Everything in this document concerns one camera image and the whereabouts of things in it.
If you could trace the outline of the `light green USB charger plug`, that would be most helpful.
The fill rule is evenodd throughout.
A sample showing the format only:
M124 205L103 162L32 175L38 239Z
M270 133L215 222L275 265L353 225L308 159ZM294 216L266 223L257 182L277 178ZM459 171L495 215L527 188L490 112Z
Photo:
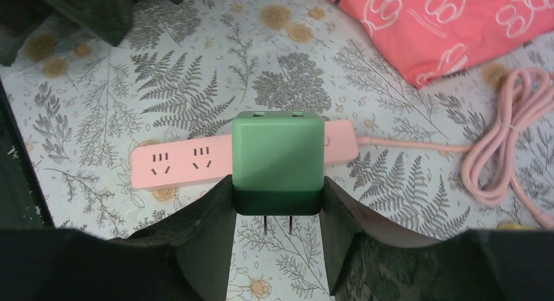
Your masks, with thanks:
M324 188L323 118L304 111L244 111L232 124L235 210L244 216L316 215Z

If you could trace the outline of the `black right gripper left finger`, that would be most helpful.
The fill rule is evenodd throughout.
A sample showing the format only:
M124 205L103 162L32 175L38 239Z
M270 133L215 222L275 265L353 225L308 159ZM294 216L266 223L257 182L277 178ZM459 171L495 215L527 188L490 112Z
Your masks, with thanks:
M166 218L113 241L159 260L141 274L139 300L225 300L235 234L232 177Z

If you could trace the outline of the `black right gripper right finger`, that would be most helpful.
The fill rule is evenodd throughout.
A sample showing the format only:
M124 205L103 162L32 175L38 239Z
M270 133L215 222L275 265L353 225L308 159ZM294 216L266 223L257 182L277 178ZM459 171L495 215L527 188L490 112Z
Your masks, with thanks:
M452 243L389 220L329 177L319 222L336 300L467 300L468 282Z

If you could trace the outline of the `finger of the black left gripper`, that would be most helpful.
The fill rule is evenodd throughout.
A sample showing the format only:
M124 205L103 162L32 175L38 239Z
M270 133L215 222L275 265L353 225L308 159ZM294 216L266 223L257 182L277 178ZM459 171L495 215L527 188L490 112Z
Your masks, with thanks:
M133 26L133 0L42 0L53 9L117 46Z
M63 18L45 0L1 0L1 65L12 65L27 38L42 25L59 36L63 24Z

